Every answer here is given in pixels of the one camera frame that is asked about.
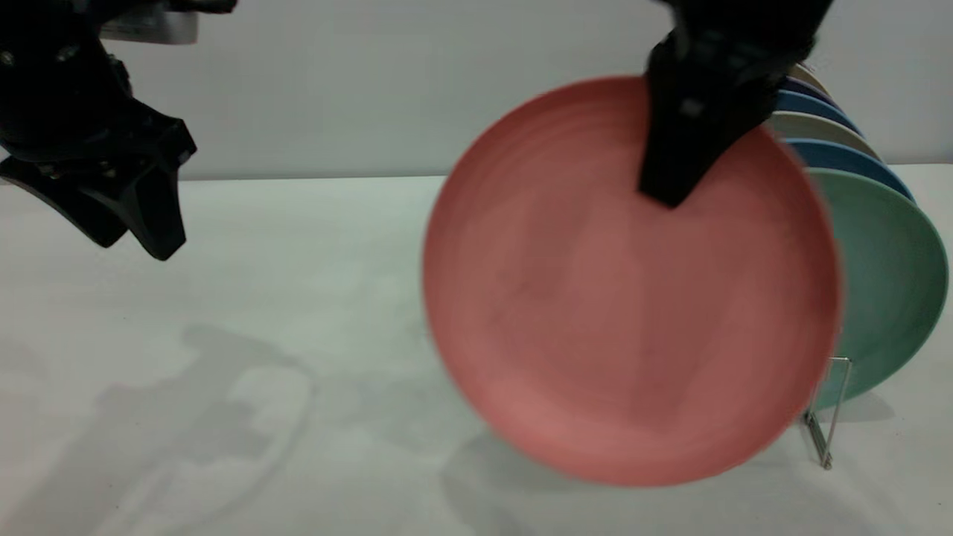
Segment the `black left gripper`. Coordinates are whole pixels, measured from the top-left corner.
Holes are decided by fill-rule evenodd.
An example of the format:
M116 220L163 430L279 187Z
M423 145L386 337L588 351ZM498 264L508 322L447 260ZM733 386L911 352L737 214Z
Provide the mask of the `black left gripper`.
M1 7L2 149L20 161L3 162L2 179L98 246L111 247L129 230L157 261L173 257L186 243L179 170L197 146L183 120L133 103L100 40L102 26L133 1ZM79 189L31 164L95 157L106 167Z

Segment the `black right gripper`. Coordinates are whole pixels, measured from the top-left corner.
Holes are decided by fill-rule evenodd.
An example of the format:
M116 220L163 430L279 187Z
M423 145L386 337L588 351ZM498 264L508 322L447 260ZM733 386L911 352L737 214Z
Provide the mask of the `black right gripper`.
M768 118L778 71L806 60L830 1L667 1L674 27L648 59L639 191L670 208Z

